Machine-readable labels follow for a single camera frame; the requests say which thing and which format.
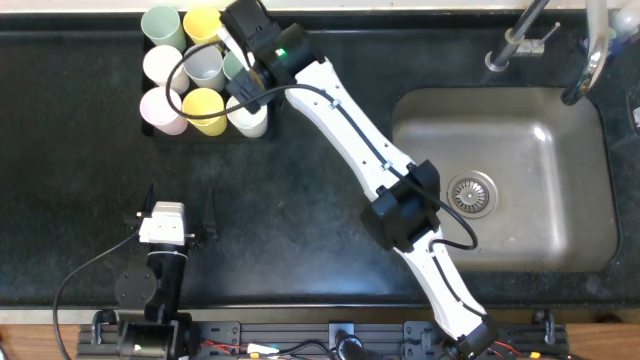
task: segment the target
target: wooden floor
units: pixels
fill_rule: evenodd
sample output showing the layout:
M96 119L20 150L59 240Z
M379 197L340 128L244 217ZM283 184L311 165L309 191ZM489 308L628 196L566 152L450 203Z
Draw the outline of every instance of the wooden floor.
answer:
M75 353L77 325L63 325L70 355ZM570 324L571 351L585 359L640 359L640 324ZM62 359L51 325L0 325L7 360Z

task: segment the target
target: stainless steel sink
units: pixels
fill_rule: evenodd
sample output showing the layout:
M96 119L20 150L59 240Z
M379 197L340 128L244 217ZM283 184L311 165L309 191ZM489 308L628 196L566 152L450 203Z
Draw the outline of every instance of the stainless steel sink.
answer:
M440 172L441 199L478 234L462 270L592 271L618 246L600 116L562 89L423 89L393 114L393 142ZM444 211L448 240L469 242Z

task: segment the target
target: drain strainer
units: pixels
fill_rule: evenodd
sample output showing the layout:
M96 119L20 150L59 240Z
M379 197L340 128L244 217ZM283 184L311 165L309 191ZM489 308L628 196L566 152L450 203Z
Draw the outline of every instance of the drain strainer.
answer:
M461 215L479 218L493 209L498 192L487 175L479 171L470 171L451 181L447 195L449 203Z

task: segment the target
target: chrome faucet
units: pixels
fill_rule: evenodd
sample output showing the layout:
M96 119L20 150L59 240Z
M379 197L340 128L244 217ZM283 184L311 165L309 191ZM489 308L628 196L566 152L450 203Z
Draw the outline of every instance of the chrome faucet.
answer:
M516 25L505 32L504 39L496 51L485 57L485 64L491 71L504 71L509 66L509 59L517 56L540 56L544 53L544 42L553 34L560 24L540 40L525 39L531 24L542 13L549 0L534 0L524 11ZM607 2L605 0L585 0L587 23L589 25L589 53L587 64L575 85L567 87L562 93L562 102L573 105L578 102L595 85L604 67L609 50L609 20Z

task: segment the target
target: black countertop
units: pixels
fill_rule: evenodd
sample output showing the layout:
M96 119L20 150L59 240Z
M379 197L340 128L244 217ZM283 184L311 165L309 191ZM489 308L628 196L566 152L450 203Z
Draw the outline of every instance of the black countertop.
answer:
M502 74L483 59L513 14L278 18L314 30L354 100L390 136L396 102L414 89L570 84L584 62L576 46L584 15L547 14L534 32L557 16L564 26L545 55L516 59ZM186 204L195 231L207 190L215 194L221 238L192 252L185 307L425 303L402 259L365 232L362 189L310 121L284 105L270 142L142 136L137 16L69 17L13 16L0 27L1 306L49 306L64 276L127 235L122 216L138 209L151 183L157 199ZM376 30L387 22L403 30ZM113 24L124 30L105 30ZM629 116L640 105L639 58L640 46L627 49L589 95L603 115L618 254L599 272L463 274L481 303L640 303L640 140ZM62 303L114 304L116 276L145 255L144 246L126 245L74 278Z

